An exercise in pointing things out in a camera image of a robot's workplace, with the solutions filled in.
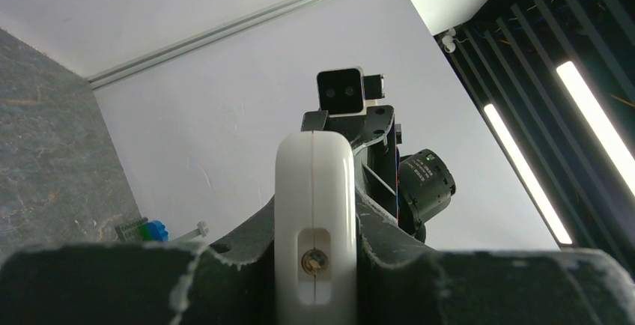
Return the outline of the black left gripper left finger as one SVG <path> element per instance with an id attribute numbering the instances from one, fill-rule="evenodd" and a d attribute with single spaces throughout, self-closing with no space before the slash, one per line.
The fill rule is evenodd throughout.
<path id="1" fill-rule="evenodd" d="M 1 322 L 273 324 L 273 210 L 213 243 L 21 249 L 1 266 Z"/>

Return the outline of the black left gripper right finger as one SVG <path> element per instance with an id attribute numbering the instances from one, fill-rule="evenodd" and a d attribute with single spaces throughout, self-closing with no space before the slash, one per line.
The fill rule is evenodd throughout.
<path id="1" fill-rule="evenodd" d="M 608 254 L 440 252 L 356 193 L 360 324 L 632 324 L 634 282 Z"/>

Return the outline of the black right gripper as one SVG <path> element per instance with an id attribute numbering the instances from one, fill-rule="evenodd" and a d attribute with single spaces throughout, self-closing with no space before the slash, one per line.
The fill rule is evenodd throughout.
<path id="1" fill-rule="evenodd" d="M 336 117 L 326 110 L 306 112 L 302 131 L 327 131 L 344 136 L 353 152 L 357 198 L 398 224 L 398 150 L 395 110 L 370 106 L 362 115 Z"/>

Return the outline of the red and white remote control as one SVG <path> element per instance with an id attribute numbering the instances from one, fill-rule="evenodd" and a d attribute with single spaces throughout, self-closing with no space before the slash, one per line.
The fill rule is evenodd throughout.
<path id="1" fill-rule="evenodd" d="M 289 135 L 276 154 L 274 269 L 278 324 L 355 324 L 356 211 L 348 140 Z"/>

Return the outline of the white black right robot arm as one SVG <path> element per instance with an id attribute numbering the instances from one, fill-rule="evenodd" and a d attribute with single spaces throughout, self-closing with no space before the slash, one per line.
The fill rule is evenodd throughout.
<path id="1" fill-rule="evenodd" d="M 356 189 L 402 231 L 425 242 L 426 222 L 449 206 L 456 183 L 433 151 L 400 154 L 401 126 L 392 106 L 371 106 L 361 115 L 307 112 L 301 129 L 343 135 L 353 151 Z"/>

